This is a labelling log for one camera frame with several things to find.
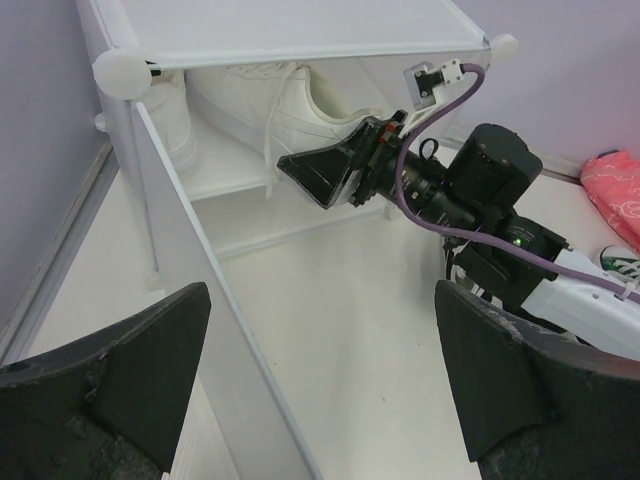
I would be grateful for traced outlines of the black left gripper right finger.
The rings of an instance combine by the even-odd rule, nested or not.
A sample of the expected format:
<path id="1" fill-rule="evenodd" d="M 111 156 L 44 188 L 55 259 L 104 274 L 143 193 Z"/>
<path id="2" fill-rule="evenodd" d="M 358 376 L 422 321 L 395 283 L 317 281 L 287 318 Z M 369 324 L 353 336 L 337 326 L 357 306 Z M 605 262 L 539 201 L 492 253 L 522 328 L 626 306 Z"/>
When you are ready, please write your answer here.
<path id="1" fill-rule="evenodd" d="M 484 479 L 636 479 L 639 364 L 437 282 L 437 327 L 469 460 Z"/>

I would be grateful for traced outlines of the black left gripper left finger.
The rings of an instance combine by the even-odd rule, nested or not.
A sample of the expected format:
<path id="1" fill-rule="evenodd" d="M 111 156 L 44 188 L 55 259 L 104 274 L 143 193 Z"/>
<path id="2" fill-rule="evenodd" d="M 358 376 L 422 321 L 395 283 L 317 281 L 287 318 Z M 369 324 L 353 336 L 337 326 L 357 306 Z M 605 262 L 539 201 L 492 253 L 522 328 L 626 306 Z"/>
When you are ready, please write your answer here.
<path id="1" fill-rule="evenodd" d="M 209 322 L 205 283 L 1 369 L 4 479 L 169 472 Z"/>

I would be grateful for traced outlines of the white leather sneaker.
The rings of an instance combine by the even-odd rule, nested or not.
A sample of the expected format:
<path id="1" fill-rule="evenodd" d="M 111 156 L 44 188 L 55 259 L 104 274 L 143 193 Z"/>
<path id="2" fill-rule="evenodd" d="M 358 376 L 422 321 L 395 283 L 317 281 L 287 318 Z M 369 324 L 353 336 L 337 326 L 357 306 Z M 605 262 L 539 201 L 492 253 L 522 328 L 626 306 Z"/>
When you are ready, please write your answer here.
<path id="1" fill-rule="evenodd" d="M 170 70 L 152 80 L 141 97 L 169 158 L 177 171 L 196 158 L 197 142 L 187 105 L 183 70 Z"/>
<path id="2" fill-rule="evenodd" d="M 271 197 L 282 156 L 332 146 L 377 108 L 349 110 L 328 79 L 308 64 L 215 66 L 186 72 L 187 92 L 215 128 L 263 154 Z"/>

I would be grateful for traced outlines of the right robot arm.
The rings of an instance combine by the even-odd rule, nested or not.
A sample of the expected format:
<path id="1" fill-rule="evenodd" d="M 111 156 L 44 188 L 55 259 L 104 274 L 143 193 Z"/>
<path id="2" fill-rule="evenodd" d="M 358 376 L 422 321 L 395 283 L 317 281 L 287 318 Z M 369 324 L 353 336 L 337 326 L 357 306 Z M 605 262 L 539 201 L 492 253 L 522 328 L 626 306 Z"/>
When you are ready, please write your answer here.
<path id="1" fill-rule="evenodd" d="M 441 235 L 448 263 L 505 307 L 637 359 L 635 289 L 515 211 L 542 169 L 521 138 L 499 125 L 479 125 L 444 165 L 433 138 L 405 148 L 405 117 L 401 111 L 387 120 L 368 117 L 335 145 L 281 157 L 278 169 L 325 209 L 384 197 Z"/>

